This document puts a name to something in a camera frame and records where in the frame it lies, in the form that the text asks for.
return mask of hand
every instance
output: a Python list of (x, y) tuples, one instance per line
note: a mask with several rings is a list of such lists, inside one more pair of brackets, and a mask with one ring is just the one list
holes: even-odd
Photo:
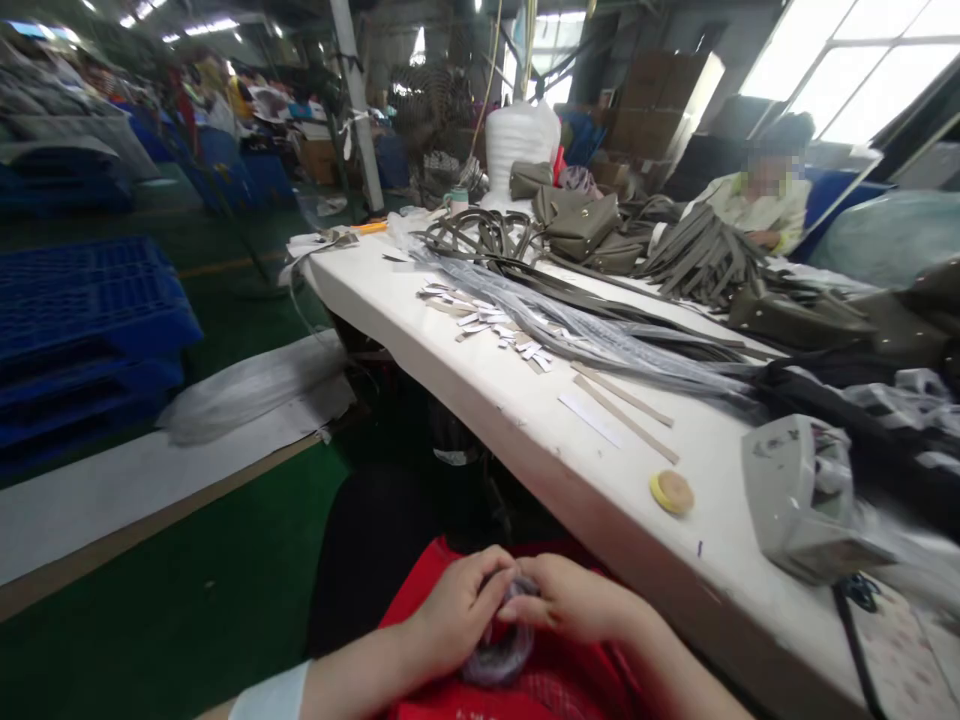
[[(481, 590), (491, 573), (496, 574)], [(430, 597), (406, 623), (411, 649), (423, 664), (424, 683), (467, 661), (516, 576), (516, 560), (497, 545), (447, 568)]]
[(559, 555), (520, 558), (517, 564), (540, 586), (540, 597), (512, 598), (497, 613), (502, 622), (526, 623), (591, 644), (618, 639), (631, 613), (649, 609), (626, 588)]
[(757, 232), (747, 233), (747, 237), (753, 240), (757, 245), (769, 248), (770, 250), (773, 250), (773, 248), (780, 244), (780, 233), (776, 232), (775, 230), (760, 230)]

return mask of plastic bag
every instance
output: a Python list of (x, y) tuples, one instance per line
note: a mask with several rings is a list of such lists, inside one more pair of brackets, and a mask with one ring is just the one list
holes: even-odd
[(507, 193), (517, 160), (553, 163), (560, 147), (560, 119), (546, 103), (517, 102), (487, 117), (487, 175), (490, 190)]
[(960, 253), (960, 196), (888, 193), (846, 210), (810, 264), (882, 288), (903, 290), (931, 265)]
[(216, 440), (300, 395), (346, 365), (333, 329), (254, 355), (177, 395), (157, 426), (177, 445)]

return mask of forearm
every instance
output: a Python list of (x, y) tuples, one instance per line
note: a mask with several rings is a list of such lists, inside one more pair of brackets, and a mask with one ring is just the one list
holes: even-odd
[(748, 720), (750, 714), (639, 598), (624, 608), (619, 647), (665, 720)]
[[(430, 677), (430, 669), (411, 652), (413, 632), (412, 621), (375, 630), (311, 662), (299, 720), (369, 718), (418, 689)], [(225, 703), (199, 720), (228, 720), (236, 702)]]

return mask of green floor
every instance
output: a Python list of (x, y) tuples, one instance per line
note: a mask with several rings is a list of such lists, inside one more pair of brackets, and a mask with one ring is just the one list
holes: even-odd
[[(267, 255), (307, 230), (295, 211), (248, 216), (243, 227)], [(244, 257), (236, 226), (201, 212), (19, 224), (3, 249), (141, 233), (181, 273)], [(235, 288), (251, 277), (241, 267), (183, 281), (205, 333), (186, 353), (189, 382), (305, 335), (289, 300), (238, 299)], [(309, 290), (300, 298), (312, 321), (326, 322)], [(386, 404), (331, 445), (300, 453), (0, 625), (0, 717), (190, 718), (298, 662), (337, 488), (361, 460), (409, 464), (412, 449), (390, 429)], [(71, 459), (148, 430), (131, 428)]]

